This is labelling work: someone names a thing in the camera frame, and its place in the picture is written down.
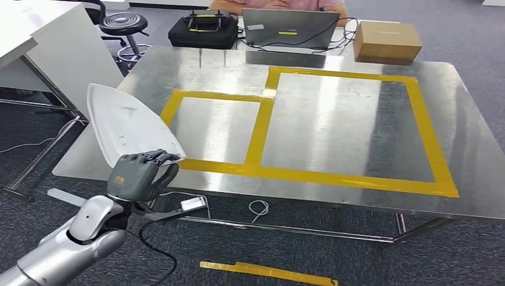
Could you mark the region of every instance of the black stool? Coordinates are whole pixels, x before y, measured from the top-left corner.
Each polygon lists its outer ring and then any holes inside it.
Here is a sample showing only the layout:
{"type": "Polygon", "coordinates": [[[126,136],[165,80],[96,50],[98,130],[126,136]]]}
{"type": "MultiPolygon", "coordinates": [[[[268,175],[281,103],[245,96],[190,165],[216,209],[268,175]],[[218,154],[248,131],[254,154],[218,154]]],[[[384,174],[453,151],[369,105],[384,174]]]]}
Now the black stool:
{"type": "Polygon", "coordinates": [[[117,52],[117,58],[119,60],[137,62],[146,52],[141,52],[139,50],[139,47],[150,47],[150,45],[144,45],[141,43],[137,44],[133,38],[133,34],[135,33],[141,33],[143,35],[149,36],[149,34],[142,31],[147,27],[147,20],[142,15],[130,12],[113,14],[103,18],[99,26],[100,30],[108,35],[126,36],[126,39],[130,45],[120,49],[117,52]],[[132,49],[133,54],[122,54],[127,49],[132,49]]]}

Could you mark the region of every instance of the cardboard box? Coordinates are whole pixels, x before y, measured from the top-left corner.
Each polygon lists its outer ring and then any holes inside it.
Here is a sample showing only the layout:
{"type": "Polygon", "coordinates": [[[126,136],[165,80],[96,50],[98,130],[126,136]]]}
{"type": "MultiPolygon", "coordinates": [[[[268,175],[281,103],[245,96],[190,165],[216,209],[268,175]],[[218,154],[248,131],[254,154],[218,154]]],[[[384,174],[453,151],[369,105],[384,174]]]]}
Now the cardboard box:
{"type": "Polygon", "coordinates": [[[412,24],[362,21],[353,46],[356,61],[408,65],[422,44],[412,24]]]}

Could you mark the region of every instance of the person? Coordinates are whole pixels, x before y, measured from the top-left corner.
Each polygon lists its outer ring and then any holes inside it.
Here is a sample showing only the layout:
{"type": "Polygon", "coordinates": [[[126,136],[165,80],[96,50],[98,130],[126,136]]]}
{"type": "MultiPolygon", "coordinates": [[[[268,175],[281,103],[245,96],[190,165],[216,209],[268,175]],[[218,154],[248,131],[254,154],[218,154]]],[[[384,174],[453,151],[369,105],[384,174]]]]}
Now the person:
{"type": "MultiPolygon", "coordinates": [[[[347,17],[347,7],[344,0],[212,0],[208,6],[211,10],[226,10],[242,15],[243,8],[333,11],[339,12],[340,18],[347,17]]],[[[345,26],[347,21],[339,21],[337,26],[345,26]]]]}

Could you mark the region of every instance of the office chair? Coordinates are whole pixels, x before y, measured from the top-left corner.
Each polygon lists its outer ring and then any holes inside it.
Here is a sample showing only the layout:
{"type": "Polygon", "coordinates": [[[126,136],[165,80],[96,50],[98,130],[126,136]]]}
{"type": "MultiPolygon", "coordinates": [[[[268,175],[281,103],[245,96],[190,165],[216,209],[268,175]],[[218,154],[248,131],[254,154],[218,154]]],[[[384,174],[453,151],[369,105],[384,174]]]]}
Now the office chair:
{"type": "Polygon", "coordinates": [[[137,44],[133,38],[133,34],[135,33],[149,36],[149,34],[143,32],[147,28],[147,19],[137,13],[121,12],[106,16],[100,22],[99,27],[102,32],[108,35],[126,37],[130,45],[120,49],[117,52],[117,58],[129,62],[127,65],[128,68],[131,68],[132,64],[138,62],[144,53],[146,53],[146,51],[139,50],[140,46],[150,47],[150,45],[137,44]],[[127,49],[132,49],[133,54],[124,54],[123,52],[127,49]]]}
{"type": "MultiPolygon", "coordinates": [[[[91,22],[93,22],[93,25],[100,24],[100,22],[105,18],[105,4],[103,4],[101,0],[60,0],[60,1],[82,2],[84,5],[84,9],[86,10],[86,13],[88,14],[89,18],[91,19],[91,22]],[[88,7],[86,5],[86,3],[95,4],[95,5],[88,7]]],[[[120,38],[120,37],[103,36],[102,40],[119,41],[119,44],[122,47],[127,46],[124,39],[120,38]]]]}

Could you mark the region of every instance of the yellow label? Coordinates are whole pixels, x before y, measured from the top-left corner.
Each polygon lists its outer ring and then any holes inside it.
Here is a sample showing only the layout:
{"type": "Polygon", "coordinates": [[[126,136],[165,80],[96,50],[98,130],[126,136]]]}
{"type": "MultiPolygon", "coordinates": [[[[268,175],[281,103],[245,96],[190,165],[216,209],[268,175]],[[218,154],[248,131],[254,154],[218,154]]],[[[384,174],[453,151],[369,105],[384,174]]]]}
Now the yellow label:
{"type": "Polygon", "coordinates": [[[120,183],[120,184],[124,184],[124,178],[121,177],[121,176],[116,176],[114,178],[114,181],[117,182],[117,183],[120,183]]]}
{"type": "Polygon", "coordinates": [[[235,262],[234,265],[200,261],[201,268],[209,268],[252,275],[269,276],[279,279],[291,280],[311,285],[338,286],[338,281],[316,275],[292,272],[284,269],[271,268],[250,263],[235,262]]]}

